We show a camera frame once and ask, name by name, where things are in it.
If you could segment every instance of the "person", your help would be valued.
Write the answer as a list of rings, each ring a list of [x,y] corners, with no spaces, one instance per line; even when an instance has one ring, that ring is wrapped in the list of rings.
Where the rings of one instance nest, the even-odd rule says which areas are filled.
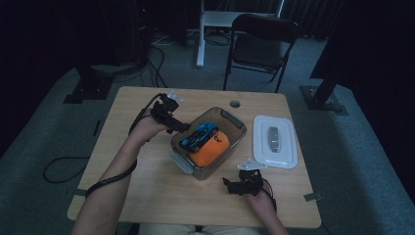
[[[168,130],[167,126],[156,122],[150,116],[149,109],[125,139],[124,143],[99,181],[119,175],[130,169],[131,166],[137,161],[137,156],[139,155],[141,147],[163,130]],[[125,202],[130,180],[131,174],[123,177],[119,181],[100,187],[90,193],[79,211],[71,234],[114,235],[118,219]],[[288,234],[287,230],[278,218],[277,213],[273,209],[271,200],[264,192],[262,192],[262,190],[260,190],[256,197],[253,195],[246,195],[246,197],[258,218],[268,229],[270,235]],[[153,234],[158,235],[192,234],[189,230],[194,230],[194,226],[192,227],[187,225],[165,225],[170,228],[175,226],[176,230],[171,230],[170,228],[165,230],[165,228],[163,228],[160,224],[142,225],[143,226],[140,227],[140,235],[145,235],[146,231],[148,234],[153,231],[156,232]],[[182,229],[184,233],[172,233],[173,231],[177,232],[177,229]],[[207,226],[204,227],[204,230],[201,233],[195,232],[193,234],[205,234],[204,231],[209,232],[210,234],[259,234],[248,227],[239,228],[229,226]]]

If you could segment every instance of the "transparent plastic bin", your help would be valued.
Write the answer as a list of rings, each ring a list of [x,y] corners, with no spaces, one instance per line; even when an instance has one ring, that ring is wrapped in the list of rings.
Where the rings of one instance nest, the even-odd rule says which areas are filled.
[[[200,167],[193,163],[189,153],[180,147],[179,142],[191,135],[202,122],[214,122],[220,131],[226,134],[229,139],[229,148],[226,149],[219,157],[217,157],[211,164]],[[175,134],[170,141],[173,149],[172,158],[183,169],[184,172],[192,174],[199,180],[207,179],[220,165],[227,160],[235,151],[238,143],[247,134],[247,127],[237,117],[226,112],[221,108],[211,108],[204,114],[197,117],[191,122],[189,130],[183,133]]]

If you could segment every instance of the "person's right arm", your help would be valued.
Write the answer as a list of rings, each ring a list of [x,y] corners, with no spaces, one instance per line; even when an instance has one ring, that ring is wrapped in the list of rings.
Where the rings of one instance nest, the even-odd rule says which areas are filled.
[[[270,235],[288,235],[287,229],[277,216],[268,195],[262,190],[256,196],[246,195],[254,212],[268,229]]]

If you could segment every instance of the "dark curtain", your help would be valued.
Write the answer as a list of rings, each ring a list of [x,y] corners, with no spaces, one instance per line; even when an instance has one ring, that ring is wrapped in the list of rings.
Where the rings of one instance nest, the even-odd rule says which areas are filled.
[[[134,11],[134,0],[0,1],[0,158],[67,71],[141,57]]]
[[[410,0],[349,1],[311,75],[353,92],[412,201],[414,9]]]
[[[326,39],[333,32],[347,0],[285,0],[281,18],[301,27],[303,36]],[[280,0],[205,0],[211,11],[275,13]]]

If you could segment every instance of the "tripod base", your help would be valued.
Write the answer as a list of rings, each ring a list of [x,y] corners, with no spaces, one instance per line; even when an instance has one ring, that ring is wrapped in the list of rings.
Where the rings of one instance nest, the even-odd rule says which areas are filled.
[[[302,96],[304,97],[305,103],[307,104],[310,110],[319,110],[319,111],[334,111],[336,115],[339,116],[348,116],[348,112],[344,105],[339,104],[334,93],[330,95],[324,103],[315,102],[314,94],[318,89],[317,86],[300,86]]]
[[[94,79],[94,85],[88,85],[90,82],[81,78],[72,94],[65,98],[64,104],[81,104],[83,100],[106,100],[114,77],[95,74]]]

